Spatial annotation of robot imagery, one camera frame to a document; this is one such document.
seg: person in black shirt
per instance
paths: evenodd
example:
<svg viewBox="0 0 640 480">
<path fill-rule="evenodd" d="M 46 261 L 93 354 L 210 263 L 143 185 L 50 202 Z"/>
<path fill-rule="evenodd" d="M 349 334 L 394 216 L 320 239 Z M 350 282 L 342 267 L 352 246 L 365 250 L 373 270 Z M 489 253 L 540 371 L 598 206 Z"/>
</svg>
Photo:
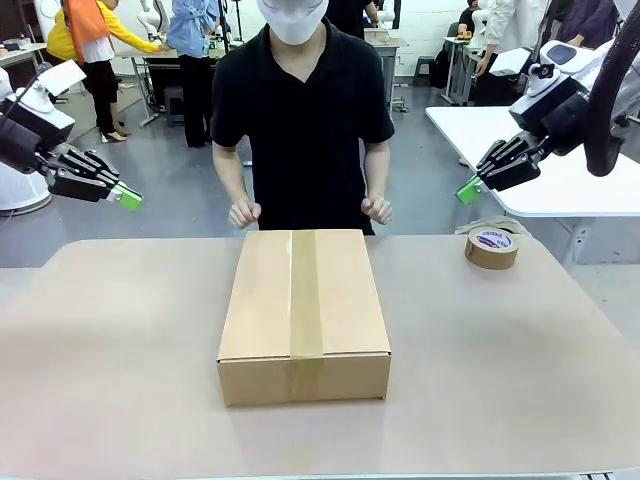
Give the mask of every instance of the person in black shirt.
<svg viewBox="0 0 640 480">
<path fill-rule="evenodd" d="M 364 40 L 362 11 L 366 11 L 371 23 L 378 24 L 378 9 L 372 0 L 329 0 L 327 18 L 342 33 Z"/>
<path fill-rule="evenodd" d="M 458 24 L 458 34 L 464 32 L 471 32 L 471 35 L 475 33 L 476 27 L 473 23 L 473 12 L 480 10 L 478 6 L 478 0 L 467 0 L 469 8 L 467 8 L 462 15 L 460 15 L 460 23 Z"/>
<path fill-rule="evenodd" d="M 229 220 L 262 230 L 387 224 L 394 133 L 373 47 L 323 19 L 327 0 L 256 0 L 262 31 L 217 65 L 211 137 Z M 255 201 L 236 145 L 247 135 Z M 364 141 L 364 177 L 359 139 Z"/>
</svg>

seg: stool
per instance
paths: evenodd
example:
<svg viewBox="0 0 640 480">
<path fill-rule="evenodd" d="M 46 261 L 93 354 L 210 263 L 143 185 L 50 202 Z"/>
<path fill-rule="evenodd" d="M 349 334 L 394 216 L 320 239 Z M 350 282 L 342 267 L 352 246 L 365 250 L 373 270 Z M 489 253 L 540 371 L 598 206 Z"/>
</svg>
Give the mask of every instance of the stool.
<svg viewBox="0 0 640 480">
<path fill-rule="evenodd" d="M 167 123 L 170 127 L 184 123 L 184 93 L 177 85 L 164 89 L 164 106 L 167 112 Z"/>
<path fill-rule="evenodd" d="M 433 64 L 435 59 L 433 57 L 418 57 L 418 62 L 416 63 L 416 73 L 413 75 L 413 85 L 418 84 L 418 79 L 421 77 L 429 77 L 431 75 L 431 69 L 433 68 Z M 429 66 L 429 73 L 420 73 L 423 65 Z"/>
</svg>

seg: person in white coat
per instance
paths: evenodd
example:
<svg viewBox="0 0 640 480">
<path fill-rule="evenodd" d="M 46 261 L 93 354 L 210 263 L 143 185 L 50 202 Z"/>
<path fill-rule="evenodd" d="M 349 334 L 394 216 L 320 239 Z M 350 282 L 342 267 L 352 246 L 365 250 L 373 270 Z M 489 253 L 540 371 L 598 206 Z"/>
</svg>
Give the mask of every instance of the person in white coat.
<svg viewBox="0 0 640 480">
<path fill-rule="evenodd" d="M 476 105 L 511 105 L 513 78 L 489 73 L 500 53 L 533 47 L 549 0 L 493 0 L 485 38 L 487 47 L 476 68 Z"/>
</svg>

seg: brown box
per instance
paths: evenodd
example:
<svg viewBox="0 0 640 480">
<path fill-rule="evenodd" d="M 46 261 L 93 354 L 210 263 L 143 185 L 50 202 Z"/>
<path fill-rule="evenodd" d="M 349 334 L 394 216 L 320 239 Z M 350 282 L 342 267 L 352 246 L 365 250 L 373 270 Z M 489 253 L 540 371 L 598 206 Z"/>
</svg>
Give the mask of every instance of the brown box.
<svg viewBox="0 0 640 480">
<path fill-rule="evenodd" d="M 247 234 L 218 352 L 227 405 L 384 398 L 390 364 L 360 231 Z"/>
</svg>

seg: polo shirt collar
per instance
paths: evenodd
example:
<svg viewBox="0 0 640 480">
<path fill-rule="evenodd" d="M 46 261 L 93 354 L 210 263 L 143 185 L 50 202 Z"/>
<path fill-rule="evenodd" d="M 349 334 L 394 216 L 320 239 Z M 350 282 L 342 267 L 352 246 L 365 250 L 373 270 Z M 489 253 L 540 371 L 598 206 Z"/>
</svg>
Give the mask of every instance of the polo shirt collar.
<svg viewBox="0 0 640 480">
<path fill-rule="evenodd" d="M 322 23 L 327 27 L 327 40 L 316 71 L 322 72 L 337 71 L 344 67 L 342 55 L 342 33 L 334 27 L 327 17 L 322 19 Z M 280 65 L 273 58 L 271 53 L 271 38 L 269 36 L 269 25 L 265 25 L 258 33 L 258 63 L 260 65 L 260 77 L 265 79 L 277 79 L 284 73 Z"/>
</svg>

